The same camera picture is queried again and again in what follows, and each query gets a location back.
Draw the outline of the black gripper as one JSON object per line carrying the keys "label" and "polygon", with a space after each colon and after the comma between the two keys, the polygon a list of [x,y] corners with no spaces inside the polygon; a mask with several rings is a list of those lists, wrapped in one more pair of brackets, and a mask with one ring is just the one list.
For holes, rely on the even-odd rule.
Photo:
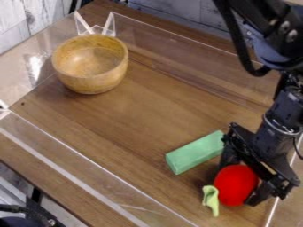
{"label": "black gripper", "polygon": [[224,134],[224,150],[219,169],[243,162],[255,172],[262,184],[246,199],[246,204],[255,207],[271,197],[284,199],[300,181],[287,159],[295,148],[299,131],[286,132],[262,124],[256,133],[232,122]]}

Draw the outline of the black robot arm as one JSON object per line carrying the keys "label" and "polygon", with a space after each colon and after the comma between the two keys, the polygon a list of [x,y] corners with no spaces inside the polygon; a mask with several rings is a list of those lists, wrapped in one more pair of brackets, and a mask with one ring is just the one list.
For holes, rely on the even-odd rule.
{"label": "black robot arm", "polygon": [[274,104],[256,132],[231,123],[220,166],[243,162],[262,179],[244,203],[284,199],[300,185],[287,154],[303,137],[303,5],[283,0],[214,0],[244,70],[262,77],[279,72]]}

